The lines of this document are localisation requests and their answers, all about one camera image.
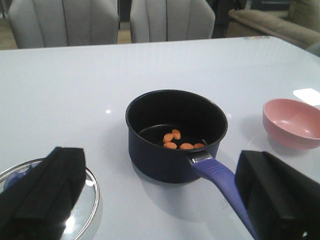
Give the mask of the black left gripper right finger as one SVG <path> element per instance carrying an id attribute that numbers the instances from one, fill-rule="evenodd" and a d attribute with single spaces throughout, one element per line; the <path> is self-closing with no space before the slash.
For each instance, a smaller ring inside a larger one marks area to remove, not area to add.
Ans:
<path id="1" fill-rule="evenodd" d="M 269 152 L 243 150 L 235 185 L 258 240 L 318 240 L 320 185 Z"/>

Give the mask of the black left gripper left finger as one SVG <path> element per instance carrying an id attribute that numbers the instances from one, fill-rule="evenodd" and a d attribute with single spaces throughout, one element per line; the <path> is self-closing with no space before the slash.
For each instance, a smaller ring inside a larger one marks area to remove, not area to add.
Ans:
<path id="1" fill-rule="evenodd" d="M 84 150 L 56 147 L 0 194 L 0 238 L 60 239 L 85 180 Z"/>

